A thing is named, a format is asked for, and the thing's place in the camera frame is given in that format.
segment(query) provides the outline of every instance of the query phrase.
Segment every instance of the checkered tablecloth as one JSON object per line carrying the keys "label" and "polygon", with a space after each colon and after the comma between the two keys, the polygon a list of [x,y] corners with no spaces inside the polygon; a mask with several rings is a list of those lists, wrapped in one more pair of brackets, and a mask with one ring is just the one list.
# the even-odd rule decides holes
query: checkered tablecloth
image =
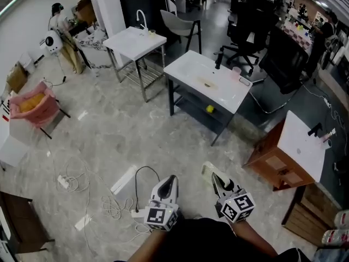
{"label": "checkered tablecloth", "polygon": [[305,29],[298,30],[296,26],[290,22],[285,22],[282,29],[293,40],[295,40],[304,50],[307,50],[310,47],[311,39],[309,37],[308,30],[305,30]]}

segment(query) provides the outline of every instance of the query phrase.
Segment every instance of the faucet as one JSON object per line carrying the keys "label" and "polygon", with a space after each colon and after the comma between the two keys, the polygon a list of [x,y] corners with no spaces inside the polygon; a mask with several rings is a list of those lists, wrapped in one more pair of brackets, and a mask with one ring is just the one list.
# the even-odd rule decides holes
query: faucet
{"label": "faucet", "polygon": [[143,30],[146,30],[146,31],[148,32],[146,16],[144,15],[144,13],[143,13],[142,10],[137,10],[137,21],[140,20],[140,18],[139,18],[139,16],[138,16],[138,13],[139,13],[139,12],[143,15],[143,19],[144,19],[144,25],[141,24],[141,26],[143,27]]}
{"label": "faucet", "polygon": [[220,65],[221,65],[222,60],[223,60],[223,51],[224,51],[224,47],[221,47],[219,52],[214,53],[214,55],[218,55],[217,60],[215,61],[215,64],[216,64],[215,68],[217,70],[220,69]]}

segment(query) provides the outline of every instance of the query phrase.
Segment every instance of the white round device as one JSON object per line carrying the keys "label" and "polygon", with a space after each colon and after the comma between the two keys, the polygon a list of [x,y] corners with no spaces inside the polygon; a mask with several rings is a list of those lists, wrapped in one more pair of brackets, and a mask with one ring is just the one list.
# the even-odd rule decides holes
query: white round device
{"label": "white round device", "polygon": [[59,35],[54,30],[49,30],[45,37],[45,44],[50,53],[55,53],[61,50],[63,43]]}

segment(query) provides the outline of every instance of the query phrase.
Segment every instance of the ceiling light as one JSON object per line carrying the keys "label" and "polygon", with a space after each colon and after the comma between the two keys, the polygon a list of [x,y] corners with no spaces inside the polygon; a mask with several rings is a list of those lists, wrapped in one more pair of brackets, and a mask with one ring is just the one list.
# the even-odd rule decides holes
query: ceiling light
{"label": "ceiling light", "polygon": [[16,3],[17,0],[12,0],[5,8],[3,8],[1,11],[0,11],[0,16],[5,13],[8,8],[10,8],[14,3]]}

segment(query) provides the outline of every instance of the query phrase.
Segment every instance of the white faucet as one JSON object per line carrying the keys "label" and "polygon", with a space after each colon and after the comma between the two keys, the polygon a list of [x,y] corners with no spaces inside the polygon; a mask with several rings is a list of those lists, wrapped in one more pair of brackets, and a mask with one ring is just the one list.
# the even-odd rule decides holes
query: white faucet
{"label": "white faucet", "polygon": [[143,30],[144,32],[147,31],[148,33],[148,27],[147,27],[147,20],[146,20],[146,16],[144,15],[143,11],[142,10],[137,10],[137,21],[140,20],[139,16],[138,16],[138,13],[141,13],[143,15],[143,19],[144,19],[144,25],[141,24],[141,26],[143,27]]}

